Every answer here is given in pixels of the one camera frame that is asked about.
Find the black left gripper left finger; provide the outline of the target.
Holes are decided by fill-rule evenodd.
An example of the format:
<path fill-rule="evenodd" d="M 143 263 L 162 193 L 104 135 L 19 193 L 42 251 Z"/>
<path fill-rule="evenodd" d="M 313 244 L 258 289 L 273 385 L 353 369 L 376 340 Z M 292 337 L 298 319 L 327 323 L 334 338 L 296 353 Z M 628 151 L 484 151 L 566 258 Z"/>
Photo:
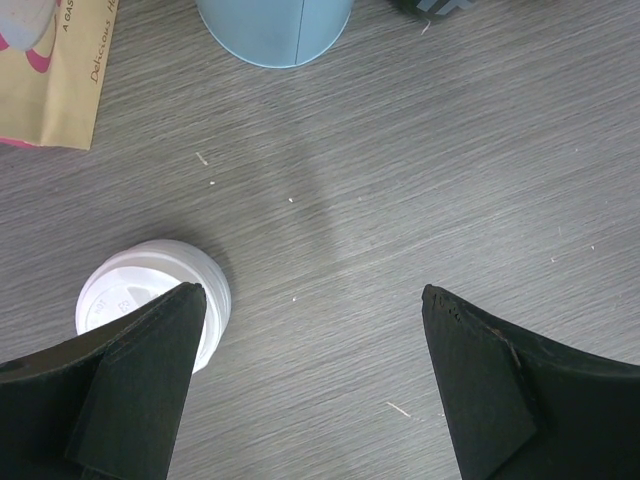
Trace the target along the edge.
<path fill-rule="evenodd" d="M 1 366 L 4 479 L 164 479 L 206 313 L 199 284 Z"/>

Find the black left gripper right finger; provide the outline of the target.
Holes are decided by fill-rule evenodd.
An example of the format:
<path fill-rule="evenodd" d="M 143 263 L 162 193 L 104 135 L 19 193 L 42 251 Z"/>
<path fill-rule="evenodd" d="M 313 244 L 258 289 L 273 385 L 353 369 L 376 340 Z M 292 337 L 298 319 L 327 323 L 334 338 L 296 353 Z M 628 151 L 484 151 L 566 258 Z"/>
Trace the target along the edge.
<path fill-rule="evenodd" d="M 561 344 L 434 285 L 429 354 L 464 479 L 636 479 L 639 368 Z"/>

